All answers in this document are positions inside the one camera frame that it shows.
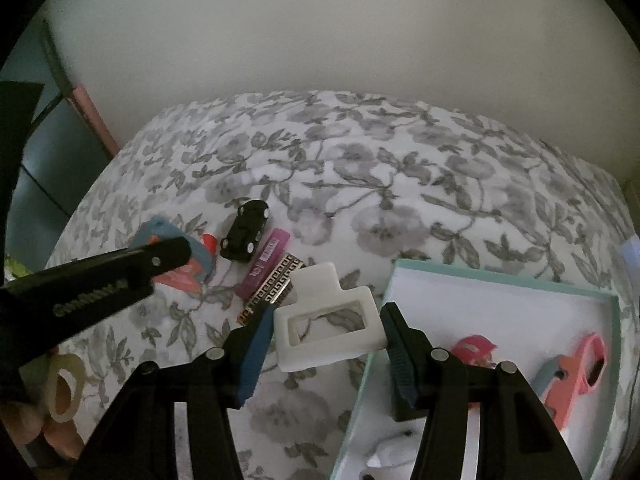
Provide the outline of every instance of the rectangular hole in clip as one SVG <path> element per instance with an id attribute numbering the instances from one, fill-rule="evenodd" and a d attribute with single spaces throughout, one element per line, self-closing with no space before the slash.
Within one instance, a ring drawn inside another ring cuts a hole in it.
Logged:
<path id="1" fill-rule="evenodd" d="M 325 318 L 327 323 L 314 323 L 314 319 Z M 335 305 L 326 309 L 321 309 L 307 317 L 294 317 L 289 320 L 291 332 L 291 343 L 297 345 L 302 342 L 311 343 L 328 339 L 340 334 L 357 332 L 363 330 L 364 316 L 362 306 L 359 301 L 350 301 Z"/>

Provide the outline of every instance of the bed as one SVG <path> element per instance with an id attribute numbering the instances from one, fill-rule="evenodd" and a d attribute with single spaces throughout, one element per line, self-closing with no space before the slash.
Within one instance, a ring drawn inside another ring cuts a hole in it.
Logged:
<path id="1" fill-rule="evenodd" d="M 124 248 L 156 214 L 196 237 L 221 237 L 250 198 L 266 200 L 271 226 L 292 234 L 289 252 L 308 264 L 334 262 L 344 288 L 367 285 L 378 300 L 398 258 L 617 293 L 620 385 L 594 476 L 609 478 L 625 437 L 638 329 L 618 254 L 634 229 L 613 177 L 460 110 L 354 92 L 241 94 L 153 118 L 94 183 L 49 265 Z M 242 270 L 219 258 L 199 294 L 158 285 L 63 346 L 89 375 L 76 415 L 85 439 L 141 361 L 179 364 L 223 341 L 237 325 Z M 338 333 L 361 322 L 346 313 L 312 323 Z M 286 374 L 271 351 L 254 397 L 230 413 L 246 478 L 325 478 L 364 363 Z M 188 478 L 188 467 L 180 470 Z"/>

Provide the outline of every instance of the silver screw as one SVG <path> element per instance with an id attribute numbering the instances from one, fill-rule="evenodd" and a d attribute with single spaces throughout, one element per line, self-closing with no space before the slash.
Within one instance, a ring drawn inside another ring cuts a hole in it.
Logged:
<path id="1" fill-rule="evenodd" d="M 140 373 L 143 375 L 149 375 L 156 371 L 158 365 L 153 361 L 145 361 L 140 365 Z"/>
<path id="2" fill-rule="evenodd" d="M 444 348 L 434 348 L 431 350 L 431 357 L 436 359 L 436 361 L 446 361 L 449 359 L 449 352 L 447 352 Z"/>
<path id="3" fill-rule="evenodd" d="M 514 374 L 518 371 L 516 363 L 512 363 L 511 361 L 501 362 L 500 368 L 502 368 L 503 372 L 507 372 L 508 374 Z"/>
<path id="4" fill-rule="evenodd" d="M 207 356 L 207 359 L 217 361 L 225 356 L 225 349 L 220 348 L 219 346 L 214 346 L 213 348 L 209 348 L 205 355 Z"/>

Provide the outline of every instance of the white wall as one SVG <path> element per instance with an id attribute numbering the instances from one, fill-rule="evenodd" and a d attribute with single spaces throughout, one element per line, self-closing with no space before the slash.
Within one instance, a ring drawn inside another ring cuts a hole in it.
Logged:
<path id="1" fill-rule="evenodd" d="M 603 0 L 50 0 L 63 59 L 120 143 L 163 107 L 343 89 L 501 120 L 623 180 L 640 56 Z"/>

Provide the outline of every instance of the pink scissors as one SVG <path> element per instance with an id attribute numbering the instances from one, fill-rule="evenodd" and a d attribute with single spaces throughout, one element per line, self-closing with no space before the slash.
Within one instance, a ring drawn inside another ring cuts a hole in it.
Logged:
<path id="1" fill-rule="evenodd" d="M 585 368 L 589 358 L 588 352 L 593 352 L 594 357 L 593 368 L 589 371 Z M 606 364 L 604 341 L 594 332 L 580 341 L 575 355 L 556 356 L 540 370 L 539 377 L 534 380 L 534 383 L 540 383 L 540 374 L 545 369 L 550 370 L 549 365 L 553 368 L 553 375 L 547 382 L 547 388 L 544 388 L 548 389 L 544 404 L 558 430 L 566 427 L 575 399 L 598 387 Z"/>

